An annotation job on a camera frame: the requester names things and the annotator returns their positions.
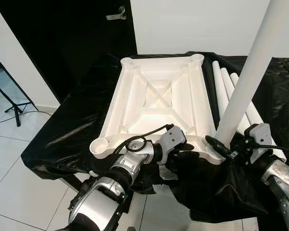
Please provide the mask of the black work table leg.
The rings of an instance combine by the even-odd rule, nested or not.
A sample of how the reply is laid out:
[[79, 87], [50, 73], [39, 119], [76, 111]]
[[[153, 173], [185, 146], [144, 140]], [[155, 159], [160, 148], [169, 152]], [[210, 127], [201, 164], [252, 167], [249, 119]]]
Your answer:
[[72, 174], [69, 176], [65, 176], [60, 178], [59, 180], [65, 185], [67, 185], [70, 189], [75, 192], [78, 192], [83, 184], [83, 181], [87, 180], [90, 176], [88, 174]]

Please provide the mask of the white work table frame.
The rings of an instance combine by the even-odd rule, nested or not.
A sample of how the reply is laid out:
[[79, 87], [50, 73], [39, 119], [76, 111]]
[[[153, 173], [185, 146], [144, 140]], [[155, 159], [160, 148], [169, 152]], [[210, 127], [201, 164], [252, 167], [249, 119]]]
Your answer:
[[102, 177], [118, 179], [120, 182], [129, 183], [130, 185], [147, 182], [160, 184], [164, 180], [178, 179], [175, 172], [169, 171], [168, 169], [160, 169], [158, 167], [145, 167], [143, 170], [140, 169], [140, 171], [135, 174], [127, 171], [125, 168], [114, 167], [109, 171], [100, 174], [100, 178]]

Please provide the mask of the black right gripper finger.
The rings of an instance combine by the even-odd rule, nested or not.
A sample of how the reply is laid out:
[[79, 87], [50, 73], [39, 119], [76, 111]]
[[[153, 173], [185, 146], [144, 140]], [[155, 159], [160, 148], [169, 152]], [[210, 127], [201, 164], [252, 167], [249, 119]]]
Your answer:
[[221, 141], [218, 141], [212, 136], [206, 136], [206, 142], [215, 150], [215, 152], [224, 158], [231, 159], [231, 150], [228, 149]]

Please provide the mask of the black tripod stand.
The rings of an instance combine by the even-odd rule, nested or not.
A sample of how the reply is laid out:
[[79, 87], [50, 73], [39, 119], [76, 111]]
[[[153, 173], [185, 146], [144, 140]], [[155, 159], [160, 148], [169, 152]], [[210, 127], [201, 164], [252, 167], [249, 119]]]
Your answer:
[[20, 108], [20, 106], [27, 106], [27, 105], [34, 105], [33, 102], [28, 101], [25, 103], [20, 103], [16, 104], [1, 88], [0, 88], [0, 93], [3, 95], [5, 99], [10, 103], [11, 107], [5, 110], [5, 112], [8, 112], [10, 110], [13, 110], [14, 112], [14, 119], [15, 119], [15, 124], [17, 127], [21, 126], [21, 119], [20, 116], [24, 114], [23, 110]]

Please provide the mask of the black shiny table cover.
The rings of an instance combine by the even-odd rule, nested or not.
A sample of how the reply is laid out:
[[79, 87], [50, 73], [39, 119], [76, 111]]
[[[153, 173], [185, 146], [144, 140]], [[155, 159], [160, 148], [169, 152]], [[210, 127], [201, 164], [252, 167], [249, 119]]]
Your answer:
[[[94, 158], [89, 144], [101, 132], [120, 73], [120, 63], [102, 63], [77, 84], [21, 154], [24, 165], [42, 179], [77, 172], [100, 173], [107, 165]], [[253, 104], [270, 124], [276, 144], [289, 149], [289, 72], [272, 59]], [[213, 165], [203, 158], [181, 162], [171, 191], [193, 221], [220, 223], [256, 217], [266, 231], [285, 231], [279, 201], [245, 165]]]

